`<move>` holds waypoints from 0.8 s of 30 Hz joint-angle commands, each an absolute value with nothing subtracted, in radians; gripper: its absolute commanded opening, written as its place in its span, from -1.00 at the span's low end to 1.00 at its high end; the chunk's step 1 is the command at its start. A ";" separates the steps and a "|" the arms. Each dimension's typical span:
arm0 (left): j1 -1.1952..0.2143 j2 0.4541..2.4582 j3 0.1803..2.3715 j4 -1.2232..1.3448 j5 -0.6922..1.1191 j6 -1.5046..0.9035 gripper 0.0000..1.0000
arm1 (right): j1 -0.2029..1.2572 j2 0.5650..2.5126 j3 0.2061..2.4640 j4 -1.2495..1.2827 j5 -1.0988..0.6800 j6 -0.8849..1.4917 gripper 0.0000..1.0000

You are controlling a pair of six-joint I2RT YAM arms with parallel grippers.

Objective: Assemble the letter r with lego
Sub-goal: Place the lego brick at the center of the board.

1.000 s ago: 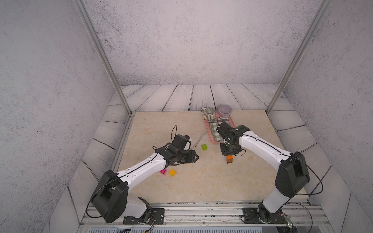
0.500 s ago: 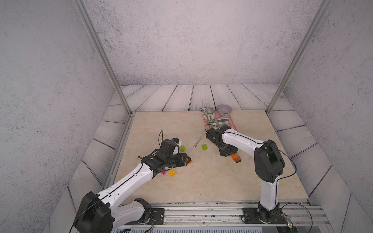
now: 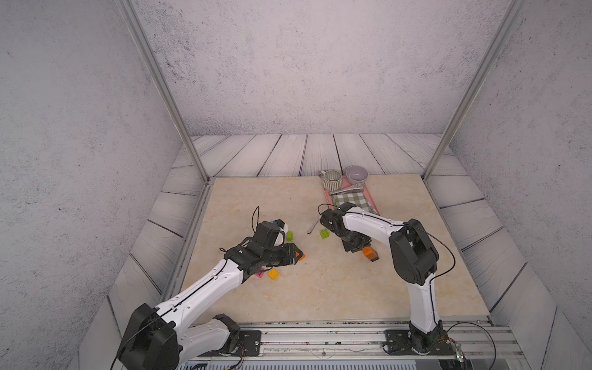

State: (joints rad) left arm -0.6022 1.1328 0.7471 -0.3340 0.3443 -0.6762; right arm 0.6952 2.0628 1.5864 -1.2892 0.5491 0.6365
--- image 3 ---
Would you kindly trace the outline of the brown brick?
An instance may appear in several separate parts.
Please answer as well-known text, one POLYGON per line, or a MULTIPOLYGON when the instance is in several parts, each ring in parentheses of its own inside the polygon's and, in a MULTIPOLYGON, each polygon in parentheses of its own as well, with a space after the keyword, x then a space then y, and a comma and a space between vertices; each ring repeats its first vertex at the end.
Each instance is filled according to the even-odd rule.
POLYGON ((372 262, 379 260, 379 256, 375 252, 368 254, 367 258, 372 262))

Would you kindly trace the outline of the yellow small brick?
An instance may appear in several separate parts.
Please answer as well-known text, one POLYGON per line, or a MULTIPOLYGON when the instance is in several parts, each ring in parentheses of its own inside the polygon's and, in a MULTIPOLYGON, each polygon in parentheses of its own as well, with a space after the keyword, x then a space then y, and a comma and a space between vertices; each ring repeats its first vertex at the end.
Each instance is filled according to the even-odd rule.
POLYGON ((272 268, 270 271, 267 272, 267 276, 271 279, 271 280, 275 280, 278 278, 279 276, 279 272, 275 269, 272 268))

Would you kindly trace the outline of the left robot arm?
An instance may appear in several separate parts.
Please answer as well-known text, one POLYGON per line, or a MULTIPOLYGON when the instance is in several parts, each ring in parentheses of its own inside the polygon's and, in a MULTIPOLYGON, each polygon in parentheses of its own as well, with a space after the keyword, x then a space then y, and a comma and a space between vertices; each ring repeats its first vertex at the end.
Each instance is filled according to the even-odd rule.
POLYGON ((293 243, 261 246, 245 238, 186 290, 154 307, 140 305, 130 316, 115 359, 127 369, 176 369, 207 352, 231 353, 240 332, 234 320, 219 314, 203 325, 194 322, 261 268, 296 265, 303 256, 293 243))

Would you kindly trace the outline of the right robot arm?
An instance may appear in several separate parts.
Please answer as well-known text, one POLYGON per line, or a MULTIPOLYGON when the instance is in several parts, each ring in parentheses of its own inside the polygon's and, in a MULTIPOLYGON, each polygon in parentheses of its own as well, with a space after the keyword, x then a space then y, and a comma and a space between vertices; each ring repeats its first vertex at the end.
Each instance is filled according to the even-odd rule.
POLYGON ((439 252, 438 240, 416 219, 396 221, 344 203, 319 213, 320 223, 338 236, 347 252, 361 251, 378 241, 389 247, 397 275, 407 284, 411 315, 410 347, 427 354, 445 337, 436 304, 434 280, 439 252))

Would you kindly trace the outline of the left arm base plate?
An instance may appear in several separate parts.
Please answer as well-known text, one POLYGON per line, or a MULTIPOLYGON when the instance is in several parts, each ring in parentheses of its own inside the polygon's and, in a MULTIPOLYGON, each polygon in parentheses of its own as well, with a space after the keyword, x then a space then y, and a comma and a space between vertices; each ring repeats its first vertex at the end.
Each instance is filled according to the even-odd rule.
POLYGON ((258 357, 261 353, 262 332, 258 330, 240 331, 237 337, 237 343, 232 349, 223 347, 221 350, 209 351, 200 355, 205 357, 258 357))

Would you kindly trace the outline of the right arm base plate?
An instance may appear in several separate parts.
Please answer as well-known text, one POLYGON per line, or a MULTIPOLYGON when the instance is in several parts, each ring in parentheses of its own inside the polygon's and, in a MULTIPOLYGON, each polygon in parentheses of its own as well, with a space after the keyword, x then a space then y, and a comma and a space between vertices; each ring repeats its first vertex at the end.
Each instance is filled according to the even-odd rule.
POLYGON ((384 331, 383 351, 389 356, 454 356, 455 350, 446 341, 436 342, 429 349, 414 349, 412 335, 408 329, 384 331))

